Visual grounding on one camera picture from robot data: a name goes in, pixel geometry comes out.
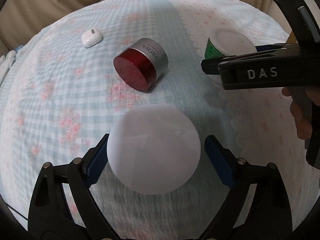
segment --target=round white object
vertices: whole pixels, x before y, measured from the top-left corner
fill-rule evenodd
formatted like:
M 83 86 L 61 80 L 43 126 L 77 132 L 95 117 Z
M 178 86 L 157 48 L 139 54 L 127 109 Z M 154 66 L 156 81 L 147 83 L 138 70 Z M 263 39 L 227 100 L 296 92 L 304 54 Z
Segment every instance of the round white object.
M 196 128 L 174 105 L 133 108 L 116 122 L 107 144 L 114 175 L 145 195 L 166 194 L 186 183 L 200 153 Z
M 217 28 L 209 36 L 212 45 L 225 56 L 239 56 L 257 52 L 255 45 L 244 35 L 227 28 Z M 217 85 L 222 86 L 219 75 L 208 75 Z

